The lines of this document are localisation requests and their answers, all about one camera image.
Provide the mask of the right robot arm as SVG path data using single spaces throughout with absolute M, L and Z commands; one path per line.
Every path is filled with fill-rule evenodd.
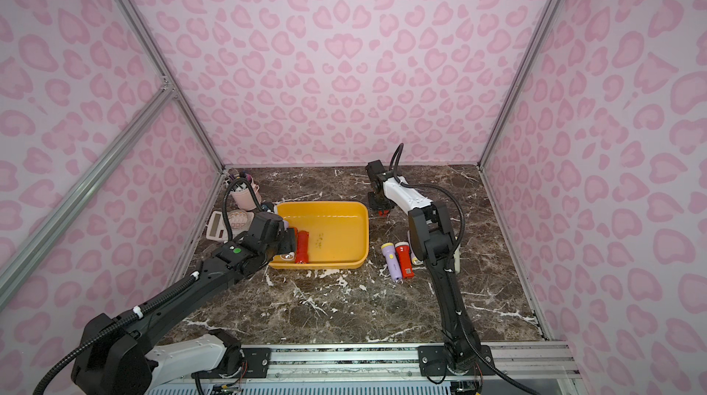
M 407 183 L 378 161 L 368 164 L 366 173 L 372 186 L 368 194 L 372 209 L 384 212 L 398 207 L 407 215 L 410 246 L 430 275 L 439 306 L 447 371 L 464 375 L 471 370 L 491 369 L 493 356 L 482 345 L 468 315 L 455 269 L 465 219 L 460 218 L 460 232 L 456 233 L 447 206 L 419 190 L 435 190 L 447 196 L 457 209 L 461 209 L 460 202 L 441 186 Z

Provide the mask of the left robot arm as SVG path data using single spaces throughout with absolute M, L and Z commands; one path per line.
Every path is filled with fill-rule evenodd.
M 86 326 L 71 380 L 86 394 L 144 394 L 183 376 L 239 377 L 240 341 L 224 329 L 159 347 L 176 325 L 232 286 L 253 277 L 276 256 L 294 253 L 298 236 L 281 216 L 259 213 L 248 231 L 217 248 L 194 272 L 148 301 Z

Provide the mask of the yellow plastic tray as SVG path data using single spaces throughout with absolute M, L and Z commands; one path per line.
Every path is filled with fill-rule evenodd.
M 283 202 L 275 212 L 291 227 L 307 231 L 307 262 L 274 257 L 281 270 L 357 269 L 369 253 L 368 209 L 359 202 Z

